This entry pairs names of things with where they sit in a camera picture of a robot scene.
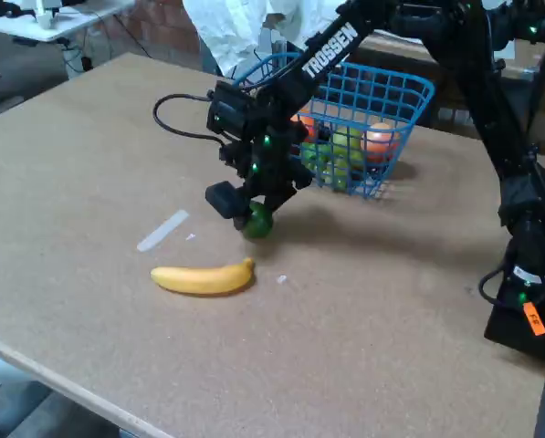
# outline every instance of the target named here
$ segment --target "plastic fruit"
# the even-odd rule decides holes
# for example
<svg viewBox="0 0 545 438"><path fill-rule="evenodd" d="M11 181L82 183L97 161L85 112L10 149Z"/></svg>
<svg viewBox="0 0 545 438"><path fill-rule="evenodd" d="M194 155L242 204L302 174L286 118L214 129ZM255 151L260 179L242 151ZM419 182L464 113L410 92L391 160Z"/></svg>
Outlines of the plastic fruit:
<svg viewBox="0 0 545 438"><path fill-rule="evenodd" d="M347 159L338 157L328 166L326 174L323 175L323 181L335 190L345 191L347 190L349 169Z"/></svg>
<svg viewBox="0 0 545 438"><path fill-rule="evenodd" d="M272 213L258 201L250 203L250 210L252 210L252 214L242 230L242 234L247 239L261 239L266 237L272 230L272 225L274 225Z"/></svg>
<svg viewBox="0 0 545 438"><path fill-rule="evenodd" d="M334 181L331 175L324 175L323 181L325 182L325 184L330 185L333 188L333 190L338 190L341 192L345 192L347 190L347 175L346 176L335 175Z"/></svg>
<svg viewBox="0 0 545 438"><path fill-rule="evenodd" d="M393 132L388 123L374 123L368 130L362 142L365 157L368 162L388 162L393 158L400 145L400 133ZM376 132L375 130L388 130L389 132Z"/></svg>
<svg viewBox="0 0 545 438"><path fill-rule="evenodd" d="M358 151L361 149L363 132L346 126L339 127L331 138L333 150L338 155L347 155L347 150Z"/></svg>
<svg viewBox="0 0 545 438"><path fill-rule="evenodd" d="M151 271L152 280L160 287L197 296L234 292L249 283L253 275L254 261L251 258L223 267L155 267Z"/></svg>
<svg viewBox="0 0 545 438"><path fill-rule="evenodd" d="M300 109L300 112L309 112L307 110L307 106L308 105L305 105L303 108ZM305 139L305 141L310 141L310 142L313 142L315 141L315 137L316 137L316 129L315 129L315 120L310 117L310 116L303 116L303 115L300 115L300 114L295 114L294 116L292 116L290 118L292 121L302 121L304 123L304 125L307 127L307 130L309 131L309 136Z"/></svg>
<svg viewBox="0 0 545 438"><path fill-rule="evenodd" d="M345 158L339 157L336 158L333 162L333 172L335 176L347 176L349 173L349 165L347 164L347 160Z"/></svg>
<svg viewBox="0 0 545 438"><path fill-rule="evenodd" d="M302 143L300 148L300 160L307 169L315 172L317 170L317 151L315 150L315 145Z"/></svg>
<svg viewBox="0 0 545 438"><path fill-rule="evenodd" d="M331 157L347 158L347 148L333 144L331 152L331 143L322 143L319 145L319 158L325 162ZM353 167L363 167L363 152L361 149L349 149L349 158Z"/></svg>

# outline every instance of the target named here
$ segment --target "white sticker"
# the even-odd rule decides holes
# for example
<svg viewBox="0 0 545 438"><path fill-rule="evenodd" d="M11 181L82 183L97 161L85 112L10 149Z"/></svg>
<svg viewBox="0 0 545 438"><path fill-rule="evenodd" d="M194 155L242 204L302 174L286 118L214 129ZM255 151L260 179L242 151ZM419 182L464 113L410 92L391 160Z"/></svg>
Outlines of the white sticker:
<svg viewBox="0 0 545 438"><path fill-rule="evenodd" d="M539 276L535 276L528 271L524 271L521 267L516 266L513 268L513 273L518 278L521 278L524 281L534 283L535 285L541 285L542 279Z"/></svg>

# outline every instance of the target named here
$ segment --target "brick wall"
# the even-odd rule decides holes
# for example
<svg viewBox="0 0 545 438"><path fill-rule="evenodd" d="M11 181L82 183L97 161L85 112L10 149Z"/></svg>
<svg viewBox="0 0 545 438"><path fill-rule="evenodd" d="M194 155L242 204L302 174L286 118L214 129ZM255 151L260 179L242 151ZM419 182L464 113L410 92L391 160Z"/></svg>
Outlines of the brick wall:
<svg viewBox="0 0 545 438"><path fill-rule="evenodd" d="M157 44L186 53L199 53L199 36L183 8L182 0L137 0L120 15L121 22L142 43ZM116 20L108 20L110 38L130 38Z"/></svg>

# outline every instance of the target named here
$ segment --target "floor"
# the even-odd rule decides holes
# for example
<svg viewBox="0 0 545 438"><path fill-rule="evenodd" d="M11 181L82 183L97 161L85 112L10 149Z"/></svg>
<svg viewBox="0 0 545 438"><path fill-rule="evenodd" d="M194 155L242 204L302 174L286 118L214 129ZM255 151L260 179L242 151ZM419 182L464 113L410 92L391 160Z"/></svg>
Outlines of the floor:
<svg viewBox="0 0 545 438"><path fill-rule="evenodd" d="M141 53L128 41L108 41L101 34L88 34L85 51L94 66L130 51ZM146 47L152 57L199 69L200 58L168 47ZM0 102L15 96L31 99L67 80L59 48L38 44L26 47L0 35ZM0 388L0 415L6 406L26 388L25 383ZM50 394L9 436L11 438L115 438L118 431L97 415L78 406L58 393Z"/></svg>
<svg viewBox="0 0 545 438"><path fill-rule="evenodd" d="M86 41L85 52L92 58L94 66L125 52L144 56L132 41L109 41L100 32L90 31L87 38L78 36L76 40L79 43ZM201 69L201 58L198 55L161 46L146 45L145 48L155 59ZM58 46L52 44L21 46L13 43L12 37L2 34L0 34L0 76L0 102L15 96L31 99L67 80Z"/></svg>

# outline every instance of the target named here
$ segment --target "orange label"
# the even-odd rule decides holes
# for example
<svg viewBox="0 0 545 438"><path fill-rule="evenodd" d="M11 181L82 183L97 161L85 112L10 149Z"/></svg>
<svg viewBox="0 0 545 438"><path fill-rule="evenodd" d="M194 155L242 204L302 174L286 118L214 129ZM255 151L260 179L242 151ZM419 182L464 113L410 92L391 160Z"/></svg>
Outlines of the orange label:
<svg viewBox="0 0 545 438"><path fill-rule="evenodd" d="M538 310L533 303L524 303L524 313L528 318L529 326L534 331L534 335L541 336L545 335L545 327L538 315Z"/></svg>

